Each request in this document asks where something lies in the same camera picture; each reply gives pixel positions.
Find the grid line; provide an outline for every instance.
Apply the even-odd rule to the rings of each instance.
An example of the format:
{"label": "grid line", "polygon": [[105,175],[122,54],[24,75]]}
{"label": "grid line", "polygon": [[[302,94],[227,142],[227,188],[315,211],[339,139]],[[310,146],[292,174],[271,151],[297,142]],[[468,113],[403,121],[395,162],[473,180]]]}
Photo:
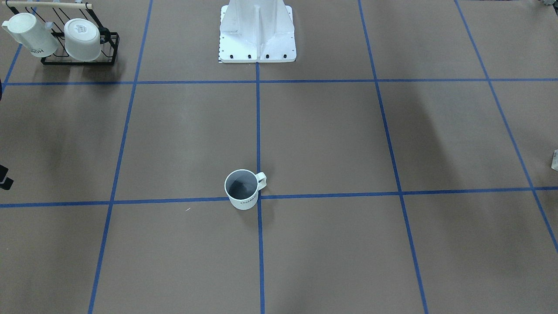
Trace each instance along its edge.
{"label": "grid line", "polygon": [[16,54],[14,54],[12,59],[12,64],[10,64],[8,73],[6,74],[6,78],[4,78],[4,82],[2,83],[2,93],[6,90],[6,86],[9,85],[9,77],[12,75],[13,67],[16,65],[17,57],[20,55],[21,47],[23,45],[19,44],[16,50]]}
{"label": "grid line", "polygon": [[475,53],[477,54],[477,57],[479,59],[480,66],[482,67],[484,75],[486,76],[488,85],[490,86],[490,90],[492,91],[492,96],[494,97],[494,101],[496,101],[496,106],[498,106],[498,110],[500,112],[500,115],[502,116],[502,121],[504,122],[504,125],[505,125],[506,130],[507,130],[508,135],[509,135],[509,138],[510,138],[512,144],[513,144],[513,148],[515,149],[517,157],[519,158],[519,162],[521,163],[521,167],[523,168],[523,172],[525,173],[525,177],[527,178],[527,181],[529,182],[529,187],[531,188],[531,191],[533,193],[533,197],[535,198],[535,201],[537,203],[538,210],[540,211],[542,219],[543,219],[543,221],[546,225],[547,231],[549,232],[550,239],[552,240],[552,243],[554,244],[554,249],[558,253],[558,242],[556,242],[556,237],[554,236],[554,232],[552,231],[552,226],[550,225],[549,220],[546,217],[545,210],[542,208],[541,201],[539,200],[538,195],[537,195],[537,190],[533,186],[531,176],[529,175],[529,171],[527,171],[527,167],[525,166],[525,162],[523,161],[523,157],[521,157],[521,152],[519,151],[519,147],[517,146],[516,140],[513,136],[513,132],[511,130],[509,124],[508,124],[508,120],[506,119],[506,115],[504,114],[504,110],[503,110],[503,108],[500,104],[500,100],[498,99],[498,96],[496,95],[496,90],[494,89],[494,86],[492,84],[492,80],[490,79],[490,76],[488,75],[486,67],[484,66],[483,59],[480,56],[480,52],[479,52],[479,50],[477,48],[477,45],[476,45],[476,43],[473,39],[473,34],[471,33],[469,25],[467,24],[465,16],[463,15],[463,10],[461,10],[461,6],[459,5],[459,1],[454,0],[454,2],[455,2],[455,5],[457,6],[457,9],[459,11],[459,15],[461,15],[461,19],[463,20],[463,24],[465,25],[465,29],[467,31],[467,34],[469,35],[469,39],[471,40],[471,44],[473,44],[473,48],[474,48]]}
{"label": "grid line", "polygon": [[142,61],[142,57],[143,57],[143,48],[145,47],[145,41],[146,41],[146,38],[147,38],[147,30],[149,28],[149,21],[150,21],[150,17],[151,17],[152,7],[153,7],[153,0],[150,0],[149,1],[149,7],[147,9],[147,16],[146,16],[146,20],[145,20],[145,26],[144,26],[144,29],[143,29],[142,43],[141,43],[141,47],[139,49],[140,52],[139,52],[138,61],[137,61],[137,65],[136,65],[136,74],[134,76],[134,84],[132,85],[132,91],[131,91],[131,95],[130,95],[130,102],[128,104],[128,112],[126,114],[126,121],[124,123],[124,131],[122,133],[122,141],[121,141],[121,144],[120,144],[120,151],[118,153],[118,161],[117,161],[117,165],[116,165],[116,170],[114,171],[114,181],[113,181],[113,185],[112,185],[112,192],[110,194],[110,203],[109,203],[108,210],[107,210],[107,218],[105,220],[103,238],[101,240],[101,246],[100,246],[100,250],[99,250],[99,259],[97,261],[97,269],[95,270],[95,278],[94,278],[94,282],[93,282],[93,289],[92,289],[92,292],[91,292],[91,299],[89,301],[88,314],[93,314],[93,308],[95,306],[95,298],[97,296],[97,286],[99,284],[99,277],[100,277],[101,267],[103,265],[104,249],[105,249],[105,245],[107,243],[108,230],[109,230],[109,225],[110,225],[110,217],[112,215],[112,208],[114,206],[114,197],[116,195],[116,188],[117,188],[117,185],[118,185],[118,177],[120,175],[120,167],[122,165],[122,156],[124,154],[124,147],[126,145],[126,137],[127,137],[127,134],[128,134],[128,125],[129,125],[129,122],[130,122],[130,116],[132,114],[132,106],[133,106],[134,98],[135,98],[135,95],[136,95],[136,87],[137,87],[138,77],[140,75],[141,61]]}
{"label": "grid line", "polygon": [[[407,78],[407,79],[285,79],[260,80],[260,84],[294,84],[294,83],[399,83],[399,82],[558,82],[558,78]],[[158,85],[158,84],[254,84],[255,80],[139,80],[113,82],[15,82],[5,80],[6,86],[50,86],[50,85]]]}
{"label": "grid line", "polygon": [[376,73],[376,65],[374,64],[374,56],[372,54],[372,46],[370,43],[370,38],[368,37],[368,30],[366,28],[366,20],[364,19],[364,12],[362,9],[362,1],[358,0],[358,7],[359,7],[359,11],[360,11],[360,19],[362,21],[362,28],[364,31],[364,38],[366,39],[366,46],[368,48],[368,56],[370,57],[370,65],[372,67],[372,74],[374,76],[374,84],[376,85],[376,94],[378,96],[378,104],[380,107],[380,111],[382,112],[382,120],[383,120],[383,124],[384,124],[384,129],[386,131],[386,140],[387,140],[387,144],[388,144],[388,148],[389,148],[389,154],[391,156],[391,162],[392,162],[392,166],[393,166],[393,174],[395,176],[395,181],[397,183],[397,192],[400,194],[399,195],[399,201],[401,203],[401,211],[403,212],[403,219],[405,221],[405,228],[407,230],[407,237],[409,240],[409,246],[411,249],[411,255],[413,258],[413,264],[415,266],[415,274],[417,277],[417,284],[418,284],[418,289],[420,291],[420,296],[421,296],[421,300],[422,300],[422,308],[424,310],[425,314],[428,314],[428,304],[426,302],[426,295],[424,292],[424,287],[422,285],[422,277],[420,274],[420,267],[419,267],[419,261],[416,255],[416,250],[415,250],[415,242],[413,241],[413,235],[411,232],[411,225],[409,223],[409,219],[407,216],[407,207],[405,206],[405,199],[403,197],[403,194],[401,194],[401,182],[399,179],[399,172],[397,171],[397,163],[395,161],[395,155],[393,152],[393,146],[391,143],[391,137],[389,135],[389,127],[388,127],[388,123],[387,123],[387,119],[386,119],[386,113],[384,110],[384,106],[383,106],[383,101],[382,101],[382,93],[380,91],[380,86],[379,86],[379,82],[378,82],[378,75]]}
{"label": "grid line", "polygon": [[[536,187],[537,191],[558,191],[558,187]],[[424,190],[424,191],[388,191],[388,192],[357,192],[357,193],[320,193],[320,194],[278,194],[261,195],[261,199],[290,199],[290,198],[343,198],[343,197],[379,197],[399,195],[434,195],[434,194],[476,194],[476,193],[507,193],[530,192],[530,187],[516,188],[488,188],[488,189],[456,189],[456,190]],[[114,205],[125,204],[160,204],[160,203],[190,203],[190,202],[223,202],[227,197],[190,197],[190,198],[156,198],[156,199],[121,199],[115,200]],[[0,204],[2,208],[26,207],[60,207],[60,206],[91,206],[109,205],[110,201],[85,201],[85,202],[37,202],[37,203],[6,203]]]}
{"label": "grid line", "polygon": [[[261,128],[260,128],[260,79],[259,63],[256,62],[256,173],[262,171],[261,167]],[[263,265],[263,218],[262,218],[262,192],[258,191],[258,252],[259,252],[259,311],[260,314],[266,313],[266,295],[264,284],[264,265]]]}

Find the small white object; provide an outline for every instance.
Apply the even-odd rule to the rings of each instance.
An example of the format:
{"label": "small white object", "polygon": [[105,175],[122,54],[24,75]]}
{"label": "small white object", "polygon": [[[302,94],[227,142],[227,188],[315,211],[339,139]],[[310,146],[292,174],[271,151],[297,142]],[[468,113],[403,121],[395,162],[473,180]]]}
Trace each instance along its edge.
{"label": "small white object", "polygon": [[245,211],[258,202],[258,192],[267,185],[265,173],[239,169],[231,172],[225,179],[225,193],[230,202],[239,210]]}
{"label": "small white object", "polygon": [[552,169],[558,171],[558,149],[554,151],[554,156],[552,156]]}
{"label": "small white object", "polygon": [[230,0],[221,8],[219,60],[278,63],[296,60],[292,8],[283,0]]}
{"label": "small white object", "polygon": [[4,21],[2,28],[36,57],[50,56],[58,49],[58,41],[33,14],[16,14]]}
{"label": "small white object", "polygon": [[64,25],[66,52],[79,61],[93,61],[101,55],[97,26],[83,18],[74,18]]}

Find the floor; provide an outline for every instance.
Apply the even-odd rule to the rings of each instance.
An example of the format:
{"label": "floor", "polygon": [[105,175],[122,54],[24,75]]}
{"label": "floor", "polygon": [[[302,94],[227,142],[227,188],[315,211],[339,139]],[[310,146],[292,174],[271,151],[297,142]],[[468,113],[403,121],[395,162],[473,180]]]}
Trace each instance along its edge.
{"label": "floor", "polygon": [[552,8],[288,0],[296,62],[219,64],[226,0],[89,2],[113,67],[0,32],[1,313],[558,313]]}

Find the printed text on mug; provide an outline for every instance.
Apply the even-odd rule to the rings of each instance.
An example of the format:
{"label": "printed text on mug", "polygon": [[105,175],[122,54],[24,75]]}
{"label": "printed text on mug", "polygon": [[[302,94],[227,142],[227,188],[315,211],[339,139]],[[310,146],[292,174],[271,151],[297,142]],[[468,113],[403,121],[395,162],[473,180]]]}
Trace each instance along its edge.
{"label": "printed text on mug", "polygon": [[240,203],[241,203],[241,204],[246,204],[246,203],[251,202],[251,201],[254,200],[255,198],[256,198],[256,196],[254,195],[251,199],[249,199],[249,200],[247,200],[247,201],[245,201],[245,202],[240,202]]}

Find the white cup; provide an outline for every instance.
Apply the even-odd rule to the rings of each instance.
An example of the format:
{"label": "white cup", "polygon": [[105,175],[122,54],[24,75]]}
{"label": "white cup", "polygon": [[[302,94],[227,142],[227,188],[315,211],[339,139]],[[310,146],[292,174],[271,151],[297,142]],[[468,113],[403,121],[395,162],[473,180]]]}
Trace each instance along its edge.
{"label": "white cup", "polygon": [[19,13],[2,23],[2,28],[39,58],[47,57],[58,49],[59,43],[30,13]]}
{"label": "white cup", "polygon": [[66,52],[76,60],[93,61],[101,55],[99,29],[88,20],[75,18],[66,22],[64,39]]}
{"label": "white cup", "polygon": [[266,187],[266,180],[263,172],[254,174],[250,170],[235,170],[225,180],[225,192],[234,207],[249,210],[258,202],[258,191]]}

